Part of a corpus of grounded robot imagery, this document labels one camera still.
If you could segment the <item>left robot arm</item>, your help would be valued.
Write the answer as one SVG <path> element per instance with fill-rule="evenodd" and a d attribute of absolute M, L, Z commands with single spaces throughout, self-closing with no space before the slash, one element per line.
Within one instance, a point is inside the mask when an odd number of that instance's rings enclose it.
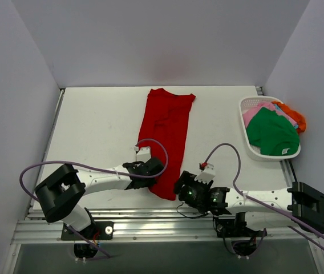
<path fill-rule="evenodd" d="M 103 172 L 78 170 L 64 164 L 36 186 L 35 194 L 47 222 L 62 221 L 81 239 L 89 239 L 94 234 L 95 221 L 88 209 L 79 205 L 84 195 L 148 188 L 156 184 L 156 178 L 164 169 L 157 157 L 146 162 L 124 163 Z"/>

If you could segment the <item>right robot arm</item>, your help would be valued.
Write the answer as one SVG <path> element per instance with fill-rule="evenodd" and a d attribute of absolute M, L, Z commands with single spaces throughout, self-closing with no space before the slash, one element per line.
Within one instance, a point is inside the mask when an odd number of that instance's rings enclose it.
<path fill-rule="evenodd" d="M 213 188 L 215 174 L 194 175 L 183 171 L 174 185 L 180 201 L 201 214 L 234 215 L 238 235 L 265 228 L 301 227 L 324 234 L 324 194 L 303 183 L 270 191 L 241 191 L 237 187 Z"/>

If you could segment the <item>red t-shirt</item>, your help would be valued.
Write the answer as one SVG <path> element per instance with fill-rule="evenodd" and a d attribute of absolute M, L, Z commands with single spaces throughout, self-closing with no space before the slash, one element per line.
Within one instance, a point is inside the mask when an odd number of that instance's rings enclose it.
<path fill-rule="evenodd" d="M 176 200 L 174 184 L 180 177 L 187 139 L 189 113 L 196 96 L 176 95 L 163 88 L 151 89 L 146 101 L 138 139 L 146 140 L 139 146 L 149 146 L 153 157 L 162 162 L 168 157 L 167 169 L 149 190 L 165 200 Z"/>

